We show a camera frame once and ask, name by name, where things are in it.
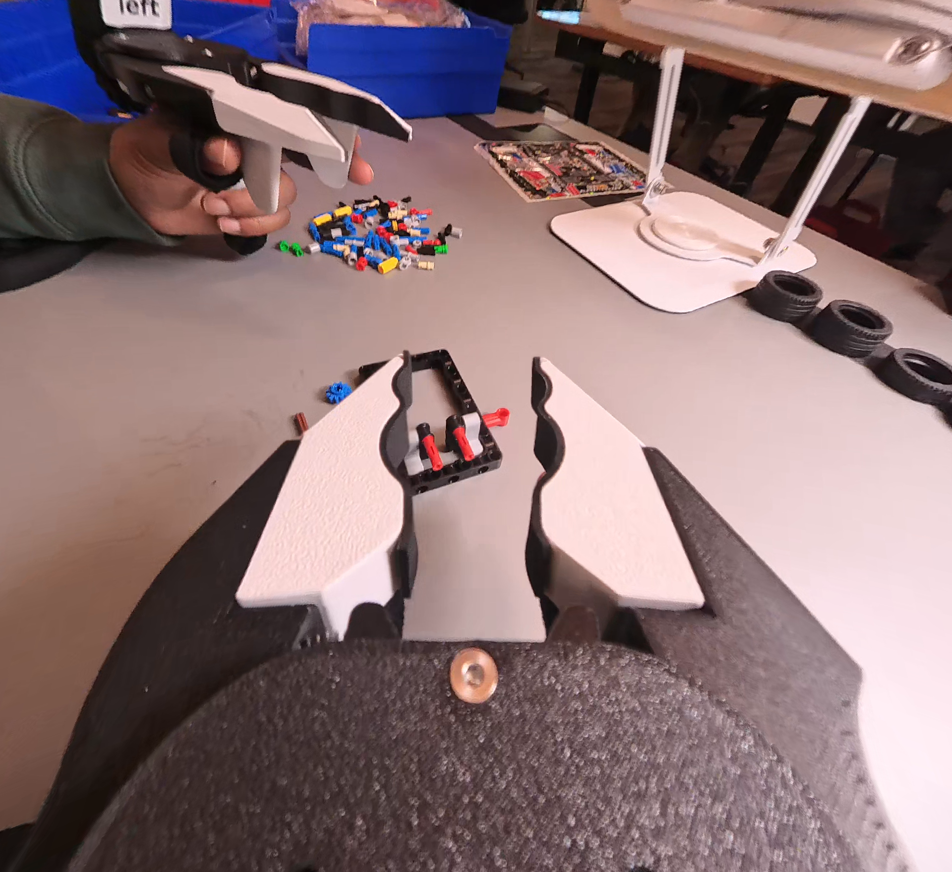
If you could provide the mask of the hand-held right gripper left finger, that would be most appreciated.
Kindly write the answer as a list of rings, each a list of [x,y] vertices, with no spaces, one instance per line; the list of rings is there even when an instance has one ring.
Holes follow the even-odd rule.
[[[297,444],[236,590],[242,608],[313,607],[341,640],[361,604],[411,596],[418,566],[409,450],[411,355],[384,362]]]

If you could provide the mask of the wooden edged table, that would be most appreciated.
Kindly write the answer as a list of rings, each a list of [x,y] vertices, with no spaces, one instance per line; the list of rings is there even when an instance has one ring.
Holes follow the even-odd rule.
[[[535,21],[582,38],[632,50],[650,58],[659,57],[664,46],[676,45],[681,41],[679,37],[652,29],[633,35],[616,32],[589,21],[583,13],[579,12],[563,13],[542,10],[535,14]],[[948,123],[951,120],[950,80],[931,89],[914,91],[764,56],[749,55],[716,45],[701,44],[696,47],[685,45],[684,49],[684,64],[714,71],[728,78],[744,80],[764,87],[779,84],[781,81],[789,81],[813,88],[821,93],[852,97],[866,96],[876,104],[890,105],[902,111]]]

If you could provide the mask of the pile of small lego pieces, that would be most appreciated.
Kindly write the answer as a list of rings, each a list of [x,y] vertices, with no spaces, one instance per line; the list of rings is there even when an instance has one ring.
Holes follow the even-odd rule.
[[[340,202],[311,217],[301,239],[280,239],[275,249],[295,259],[339,259],[356,272],[382,276],[432,272],[436,259],[445,258],[450,244],[464,235],[460,225],[434,225],[433,215],[431,208],[416,206],[411,197]]]

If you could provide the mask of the empty blue plastic bin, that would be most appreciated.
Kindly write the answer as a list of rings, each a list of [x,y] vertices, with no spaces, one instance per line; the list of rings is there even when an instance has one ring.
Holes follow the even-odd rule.
[[[243,48],[279,61],[279,45],[265,7],[218,0],[173,0],[173,30]],[[94,123],[121,123],[74,42],[66,0],[1,3],[1,92],[49,104]]]

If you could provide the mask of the lego sticker sheet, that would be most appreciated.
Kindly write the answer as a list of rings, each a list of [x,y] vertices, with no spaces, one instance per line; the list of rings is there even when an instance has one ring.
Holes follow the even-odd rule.
[[[484,140],[475,152],[529,202],[639,196],[647,173],[596,141]]]

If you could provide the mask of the clear plastic bag of parts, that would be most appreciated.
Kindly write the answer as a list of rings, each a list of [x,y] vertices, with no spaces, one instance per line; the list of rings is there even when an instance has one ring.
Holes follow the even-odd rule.
[[[470,17],[448,0],[292,0],[295,52],[304,57],[315,24],[470,28]]]

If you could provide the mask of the person's left forearm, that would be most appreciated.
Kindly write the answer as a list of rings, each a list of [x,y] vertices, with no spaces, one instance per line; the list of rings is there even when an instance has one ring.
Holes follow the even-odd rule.
[[[1,236],[4,242],[47,240],[86,244],[126,239],[172,246],[181,234],[150,225],[151,199],[131,203],[136,181],[120,186],[111,166],[113,143],[159,145],[168,131],[148,120],[91,125],[46,104],[1,100]]]

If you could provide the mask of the blue plastic bin with bag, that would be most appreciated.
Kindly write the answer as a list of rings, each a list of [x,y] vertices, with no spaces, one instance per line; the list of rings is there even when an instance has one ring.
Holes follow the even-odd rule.
[[[495,111],[510,26],[473,13],[468,28],[316,23],[298,56],[293,2],[269,9],[286,63],[373,94],[405,120]]]

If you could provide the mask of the person's left hand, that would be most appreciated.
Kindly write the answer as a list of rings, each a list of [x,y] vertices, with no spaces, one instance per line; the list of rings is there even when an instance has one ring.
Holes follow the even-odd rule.
[[[121,125],[111,139],[110,170],[130,207],[169,237],[266,236],[288,225],[297,190],[282,172],[278,208],[266,214],[245,188],[213,193],[173,164],[174,126],[159,113]]]

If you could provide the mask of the white book stand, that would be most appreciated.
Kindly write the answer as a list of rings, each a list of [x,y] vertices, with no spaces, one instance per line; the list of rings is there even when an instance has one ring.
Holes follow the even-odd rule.
[[[873,102],[847,96],[792,211],[772,230],[731,198],[689,190],[665,177],[684,46],[716,45],[749,55],[923,91],[950,80],[950,38],[862,21],[802,18],[710,0],[587,0],[587,18],[629,35],[679,37],[660,52],[660,87],[640,199],[562,214],[553,234],[655,309],[684,314],[737,296],[770,269],[816,263],[798,244],[804,224]]]

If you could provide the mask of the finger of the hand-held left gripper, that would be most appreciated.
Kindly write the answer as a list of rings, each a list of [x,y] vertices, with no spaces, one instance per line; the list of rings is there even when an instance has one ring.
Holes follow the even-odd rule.
[[[246,87],[231,75],[184,65],[164,65],[175,79],[205,90],[220,128],[233,136],[263,142],[319,162],[341,164],[347,155],[325,125],[303,105]]]
[[[400,141],[412,128],[375,95],[340,80],[282,63],[260,64],[260,89],[318,117],[354,125]]]

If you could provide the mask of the black lego frame assembly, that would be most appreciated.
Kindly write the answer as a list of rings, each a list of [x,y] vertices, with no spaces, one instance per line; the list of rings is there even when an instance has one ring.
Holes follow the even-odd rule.
[[[387,471],[405,493],[419,496],[500,468],[503,453],[494,429],[507,425],[509,411],[482,413],[446,349],[404,352],[400,359],[392,379],[398,408],[384,425],[380,448]],[[408,423],[413,375],[426,371],[441,380],[452,408],[442,427]]]

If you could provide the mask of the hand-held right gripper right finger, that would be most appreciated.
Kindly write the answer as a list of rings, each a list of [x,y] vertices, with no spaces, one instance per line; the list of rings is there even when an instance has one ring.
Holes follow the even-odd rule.
[[[573,607],[601,634],[637,609],[701,609],[705,595],[647,447],[554,363],[531,369],[532,493],[526,569],[546,633]]]

